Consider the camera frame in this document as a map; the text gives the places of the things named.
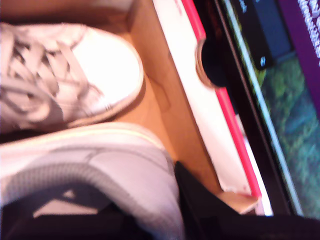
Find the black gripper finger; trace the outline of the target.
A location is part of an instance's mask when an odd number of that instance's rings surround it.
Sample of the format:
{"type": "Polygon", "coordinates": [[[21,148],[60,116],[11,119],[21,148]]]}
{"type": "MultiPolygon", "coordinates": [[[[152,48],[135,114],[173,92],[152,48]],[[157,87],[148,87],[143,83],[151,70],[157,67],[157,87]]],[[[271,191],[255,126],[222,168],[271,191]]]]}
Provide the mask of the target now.
{"type": "Polygon", "coordinates": [[[244,218],[208,191],[181,162],[174,166],[180,208],[190,240],[249,240],[244,218]]]}
{"type": "Polygon", "coordinates": [[[38,190],[1,208],[2,240],[151,240],[135,218],[87,184],[38,190]]]}

